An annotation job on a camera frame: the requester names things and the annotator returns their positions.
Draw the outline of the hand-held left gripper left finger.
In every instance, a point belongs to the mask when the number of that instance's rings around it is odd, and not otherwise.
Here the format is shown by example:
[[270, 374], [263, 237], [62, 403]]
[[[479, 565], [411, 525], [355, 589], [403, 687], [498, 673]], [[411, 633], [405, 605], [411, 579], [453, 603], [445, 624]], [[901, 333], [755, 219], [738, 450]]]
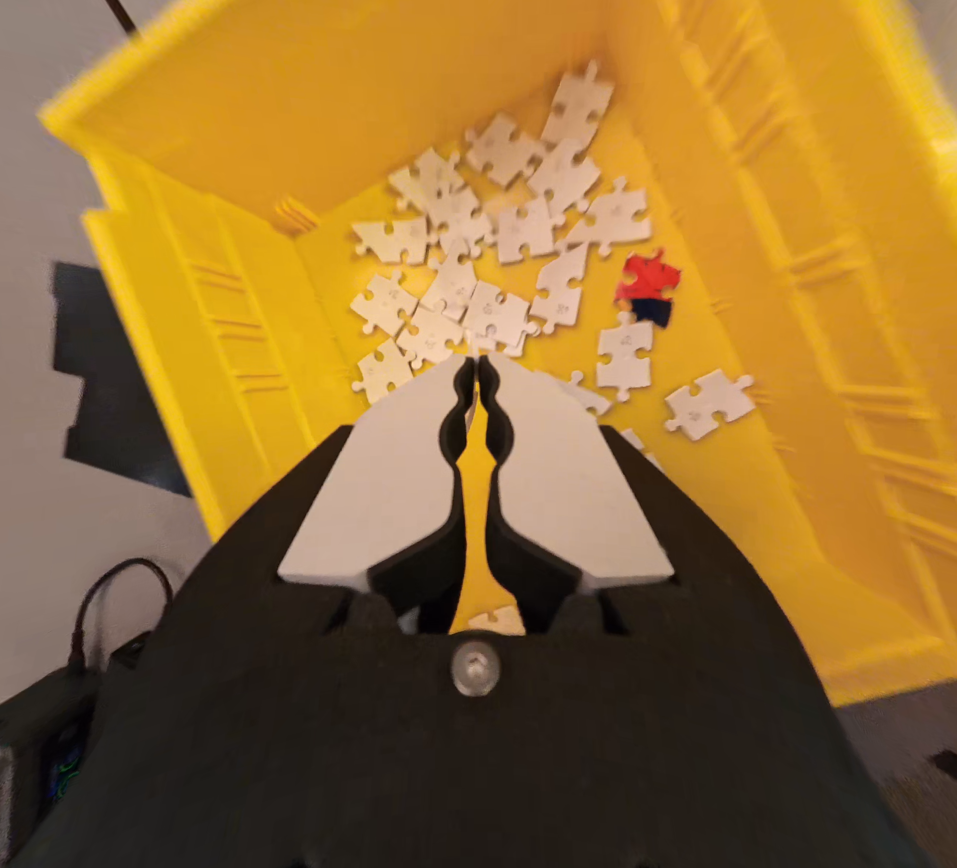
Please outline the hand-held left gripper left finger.
[[415, 632], [448, 635], [468, 553], [459, 468], [476, 361], [453, 355], [351, 427], [279, 564], [281, 583], [378, 595]]

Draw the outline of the yellow plastic bin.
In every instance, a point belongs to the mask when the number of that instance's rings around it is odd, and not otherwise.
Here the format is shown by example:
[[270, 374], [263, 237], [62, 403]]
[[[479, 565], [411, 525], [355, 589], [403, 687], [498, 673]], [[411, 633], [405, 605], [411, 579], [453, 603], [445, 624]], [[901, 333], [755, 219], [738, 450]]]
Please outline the yellow plastic bin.
[[955, 110], [903, 0], [177, 0], [40, 112], [212, 540], [365, 399], [354, 220], [564, 72], [682, 278], [613, 405], [831, 702], [955, 678]]

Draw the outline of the red single puzzle piece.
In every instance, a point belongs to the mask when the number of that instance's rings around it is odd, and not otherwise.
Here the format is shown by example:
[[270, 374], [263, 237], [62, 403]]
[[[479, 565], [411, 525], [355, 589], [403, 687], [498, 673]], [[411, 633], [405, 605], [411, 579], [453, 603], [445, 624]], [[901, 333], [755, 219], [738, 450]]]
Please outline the red single puzzle piece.
[[628, 309], [637, 322], [649, 322], [666, 329], [673, 312], [670, 295], [679, 285], [682, 270], [667, 263], [664, 249], [650, 255], [631, 253], [623, 267], [623, 278], [615, 291], [615, 302]]

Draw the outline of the pile of white puzzle pieces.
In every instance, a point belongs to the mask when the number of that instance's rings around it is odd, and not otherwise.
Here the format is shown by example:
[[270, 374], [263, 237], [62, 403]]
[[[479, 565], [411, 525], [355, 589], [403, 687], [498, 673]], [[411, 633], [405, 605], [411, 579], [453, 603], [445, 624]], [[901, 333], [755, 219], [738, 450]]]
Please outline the pile of white puzzle pieces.
[[[416, 211], [413, 219], [359, 222], [352, 227], [358, 255], [373, 252], [390, 276], [370, 278], [351, 303], [364, 331], [386, 340], [358, 362], [361, 377], [351, 384], [372, 406], [453, 355], [476, 361], [489, 354], [520, 356], [525, 338], [574, 325], [590, 246], [608, 256], [616, 243], [652, 233], [644, 189], [627, 188], [621, 177], [594, 201], [588, 192], [600, 180], [588, 150], [614, 87], [567, 73], [558, 87], [540, 139], [521, 133], [516, 120], [497, 114], [482, 133], [469, 131], [468, 168], [503, 189], [525, 180], [532, 196], [520, 203], [506, 196], [489, 212], [459, 171], [460, 154], [444, 158], [434, 148], [389, 176], [396, 205]], [[589, 413], [609, 401], [575, 393], [581, 372], [559, 382]], [[635, 441], [601, 425], [629, 486], [638, 498], [675, 575], [655, 585], [699, 586], [720, 596], [738, 586], [760, 585], [753, 566], [713, 521], [676, 486], [651, 473]]]

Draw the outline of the black electronic box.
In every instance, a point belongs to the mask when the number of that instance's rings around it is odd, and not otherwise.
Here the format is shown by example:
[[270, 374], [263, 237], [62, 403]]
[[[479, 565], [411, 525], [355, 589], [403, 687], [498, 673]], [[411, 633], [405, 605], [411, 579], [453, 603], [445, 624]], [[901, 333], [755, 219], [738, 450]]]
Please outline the black electronic box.
[[77, 778], [101, 678], [63, 667], [1, 705], [1, 862], [22, 849]]

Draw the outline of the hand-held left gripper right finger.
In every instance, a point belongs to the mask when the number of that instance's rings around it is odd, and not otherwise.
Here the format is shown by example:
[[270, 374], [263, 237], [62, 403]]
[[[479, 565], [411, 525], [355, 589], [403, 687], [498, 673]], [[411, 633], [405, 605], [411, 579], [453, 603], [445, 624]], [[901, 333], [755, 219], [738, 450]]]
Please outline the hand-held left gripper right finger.
[[524, 630], [546, 633], [569, 597], [675, 575], [595, 417], [553, 377], [499, 353], [477, 366], [495, 461], [485, 554]]

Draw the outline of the black jagged tape patch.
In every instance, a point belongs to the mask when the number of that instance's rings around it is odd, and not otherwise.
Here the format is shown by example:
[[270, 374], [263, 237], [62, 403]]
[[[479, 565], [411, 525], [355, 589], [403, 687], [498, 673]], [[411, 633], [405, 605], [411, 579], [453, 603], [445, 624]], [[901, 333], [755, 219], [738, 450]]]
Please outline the black jagged tape patch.
[[54, 263], [53, 369], [81, 381], [66, 459], [191, 498], [173, 446], [99, 269]]

